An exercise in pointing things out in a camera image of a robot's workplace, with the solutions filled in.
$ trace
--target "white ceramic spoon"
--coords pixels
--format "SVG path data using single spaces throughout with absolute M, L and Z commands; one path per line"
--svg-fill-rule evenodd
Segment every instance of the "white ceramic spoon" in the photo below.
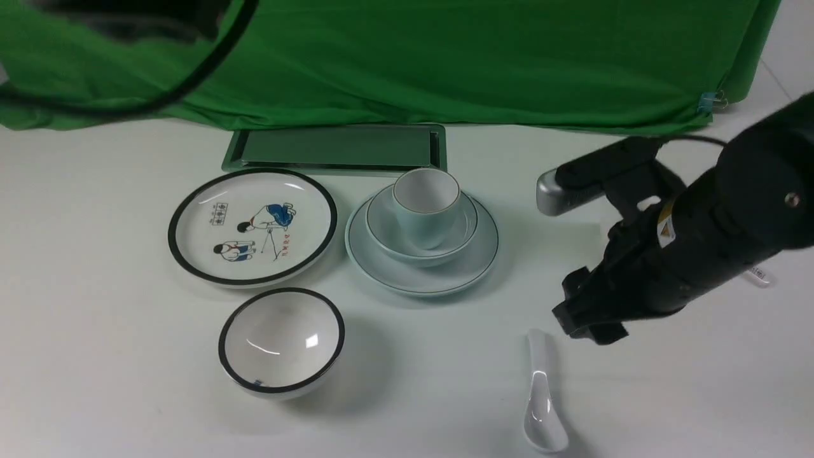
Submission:
M 523 417 L 523 432 L 528 443 L 540 453 L 558 453 L 568 448 L 568 433 L 551 403 L 545 333 L 528 330 L 528 349 L 532 361 L 532 391 Z

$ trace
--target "white tabletop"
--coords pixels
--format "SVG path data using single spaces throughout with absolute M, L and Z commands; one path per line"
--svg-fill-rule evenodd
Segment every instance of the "white tabletop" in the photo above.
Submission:
M 725 119 L 727 139 L 762 114 Z M 568 272 L 601 258 L 606 204 L 560 218 L 535 182 L 615 138 L 517 126 L 449 127 L 449 171 L 500 224 L 497 268 L 443 301 L 399 297 L 354 270 L 348 214 L 391 178 L 317 176 L 336 199 L 329 253 L 285 283 L 328 296 L 347 323 L 320 391 L 256 399 L 223 373 L 217 336 L 257 291 L 185 273 L 167 247 L 178 203 L 221 174 L 230 133 L 180 121 L 0 131 L 0 453 L 59 456 L 535 456 L 521 439 L 530 327 L 557 342 L 565 456 L 806 456 L 814 450 L 814 253 L 764 265 L 681 313 L 629 324 L 612 346 L 565 337 L 551 314 Z M 660 158 L 686 180 L 707 145 Z

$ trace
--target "light blue teacup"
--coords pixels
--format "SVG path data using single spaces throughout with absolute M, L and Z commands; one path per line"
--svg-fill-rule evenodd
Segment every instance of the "light blue teacup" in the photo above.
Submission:
M 461 187 L 442 170 L 415 169 L 396 180 L 393 200 L 405 238 L 420 249 L 433 249 L 458 218 Z

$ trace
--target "white plate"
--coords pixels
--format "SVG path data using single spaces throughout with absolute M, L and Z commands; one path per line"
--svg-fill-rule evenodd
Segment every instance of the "white plate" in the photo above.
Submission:
M 415 297 L 444 296 L 473 286 L 494 265 L 499 245 L 497 224 L 477 200 L 472 199 L 478 210 L 478 227 L 472 241 L 454 261 L 425 268 L 398 262 L 381 250 L 365 224 L 371 201 L 368 199 L 348 220 L 345 248 L 361 272 L 385 288 Z
M 190 194 L 169 224 L 169 249 L 193 275 L 255 288 L 299 273 L 325 251 L 336 205 L 322 185 L 280 169 L 236 172 Z
M 461 212 L 449 230 L 449 235 L 433 249 L 420 249 L 404 237 L 395 213 L 393 185 L 385 187 L 370 202 L 365 211 L 365 223 L 374 241 L 398 261 L 430 266 L 452 260 L 471 241 L 478 226 L 478 210 L 466 194 L 461 198 Z

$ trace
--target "screw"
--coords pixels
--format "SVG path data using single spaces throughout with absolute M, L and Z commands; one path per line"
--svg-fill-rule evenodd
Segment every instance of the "screw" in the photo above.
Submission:
M 800 205 L 800 195 L 796 192 L 790 192 L 786 194 L 786 198 L 783 200 L 786 205 L 791 207 L 792 209 L 796 209 Z

